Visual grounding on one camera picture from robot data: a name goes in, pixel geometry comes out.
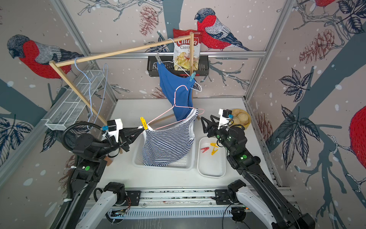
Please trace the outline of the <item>yellow clothespin striped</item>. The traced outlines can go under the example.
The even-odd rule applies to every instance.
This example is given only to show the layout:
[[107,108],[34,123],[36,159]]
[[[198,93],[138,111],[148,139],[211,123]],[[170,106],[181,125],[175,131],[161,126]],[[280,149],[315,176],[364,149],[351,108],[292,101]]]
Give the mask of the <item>yellow clothespin striped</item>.
[[141,123],[142,123],[142,127],[144,128],[144,130],[148,130],[149,126],[146,122],[146,120],[143,117],[140,117]]
[[214,155],[218,151],[218,148],[214,148],[211,152],[211,155]]

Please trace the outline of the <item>red clothespin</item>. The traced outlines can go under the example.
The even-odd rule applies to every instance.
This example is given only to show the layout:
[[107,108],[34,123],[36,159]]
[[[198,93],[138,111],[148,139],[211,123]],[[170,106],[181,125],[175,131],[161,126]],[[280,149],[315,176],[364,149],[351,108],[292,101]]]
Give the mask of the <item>red clothespin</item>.
[[200,150],[202,151],[202,153],[208,151],[210,148],[209,147],[205,147],[205,148],[201,148]]

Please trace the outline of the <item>blue white striped tank top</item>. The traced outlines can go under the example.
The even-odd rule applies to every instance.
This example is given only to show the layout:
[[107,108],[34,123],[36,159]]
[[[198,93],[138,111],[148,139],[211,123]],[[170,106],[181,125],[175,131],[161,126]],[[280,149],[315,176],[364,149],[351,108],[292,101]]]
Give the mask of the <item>blue white striped tank top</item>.
[[195,139],[193,122],[198,114],[198,109],[192,109],[186,120],[171,128],[147,129],[142,149],[144,165],[166,167],[186,156]]

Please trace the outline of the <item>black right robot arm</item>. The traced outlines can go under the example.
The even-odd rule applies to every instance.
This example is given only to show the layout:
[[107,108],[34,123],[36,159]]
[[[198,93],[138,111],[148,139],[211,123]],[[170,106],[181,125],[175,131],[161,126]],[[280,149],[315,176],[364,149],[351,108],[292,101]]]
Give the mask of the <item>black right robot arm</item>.
[[212,115],[201,122],[203,132],[227,150],[230,166],[244,178],[228,185],[231,202],[248,207],[268,229],[315,228],[315,220],[295,208],[265,175],[261,159],[246,148],[245,131],[237,125],[220,127],[218,119]]

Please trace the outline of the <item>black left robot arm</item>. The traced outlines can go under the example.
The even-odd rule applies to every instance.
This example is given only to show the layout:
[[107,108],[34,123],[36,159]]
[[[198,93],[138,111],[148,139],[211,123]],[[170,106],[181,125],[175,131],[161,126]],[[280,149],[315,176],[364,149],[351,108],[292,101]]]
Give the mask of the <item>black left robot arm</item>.
[[[66,138],[79,127],[94,127],[105,139],[98,140],[92,134],[83,133],[70,144]],[[119,182],[110,182],[103,189],[97,184],[107,167],[106,159],[111,158],[109,154],[119,149],[129,151],[143,131],[141,127],[123,128],[119,119],[108,121],[104,127],[80,121],[64,130],[61,142],[75,155],[75,163],[66,182],[67,197],[51,228],[94,229],[104,217],[111,224],[118,224],[122,220],[116,219],[114,213],[109,215],[113,206],[123,207],[123,213],[127,214],[131,207],[139,205],[140,191],[126,191],[125,185]]]

